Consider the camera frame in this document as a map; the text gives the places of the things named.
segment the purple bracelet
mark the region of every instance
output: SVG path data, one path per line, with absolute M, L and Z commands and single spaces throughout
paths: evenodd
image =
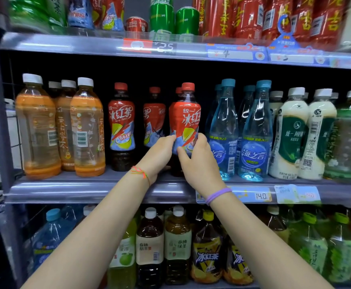
M 207 199 L 205 200 L 206 204 L 208 206 L 210 206 L 210 203 L 217 197 L 219 197 L 220 195 L 222 194 L 225 194 L 225 193 L 228 193 L 228 192 L 231 192 L 232 189 L 231 188 L 223 188 L 217 192 L 215 192 L 214 194 L 211 194 L 210 196 L 207 197 Z

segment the blue bottle cap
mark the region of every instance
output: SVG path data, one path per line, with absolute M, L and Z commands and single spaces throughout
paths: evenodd
M 255 85 L 256 88 L 270 88 L 272 87 L 272 81 L 271 80 L 260 80 L 257 81 L 257 84 Z
M 244 86 L 244 92 L 255 92 L 255 85 Z
M 46 213 L 46 219 L 47 221 L 54 221 L 59 219 L 61 216 L 60 214 L 60 209 L 56 208 L 56 209 L 51 209 L 49 211 L 47 211 Z
M 234 87 L 234 86 L 236 86 L 236 80 L 234 80 L 234 79 L 223 79 L 221 81 L 221 85 L 222 85 L 222 87 L 225 87 L 225 86 Z

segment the right hand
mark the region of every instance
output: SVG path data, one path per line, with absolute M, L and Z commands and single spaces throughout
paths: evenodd
M 178 147 L 177 152 L 187 182 L 205 199 L 216 191 L 226 188 L 204 134 L 198 133 L 191 159 L 182 147 Z

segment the hand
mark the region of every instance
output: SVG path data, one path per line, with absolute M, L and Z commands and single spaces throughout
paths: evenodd
M 175 135 L 159 138 L 136 165 L 146 173 L 151 184 L 157 180 L 158 173 L 169 162 L 175 139 Z
M 191 159 L 182 147 L 178 147 L 177 152 L 187 182 L 205 199 L 216 191 L 226 188 L 204 134 L 198 133 Z

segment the green bottle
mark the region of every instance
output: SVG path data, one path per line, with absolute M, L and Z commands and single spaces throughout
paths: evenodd
M 322 275 L 329 282 L 342 283 L 351 279 L 351 230 L 346 214 L 335 213 L 335 221 Z
M 303 219 L 289 226 L 289 246 L 320 274 L 327 256 L 327 241 L 316 230 L 316 216 L 304 212 Z

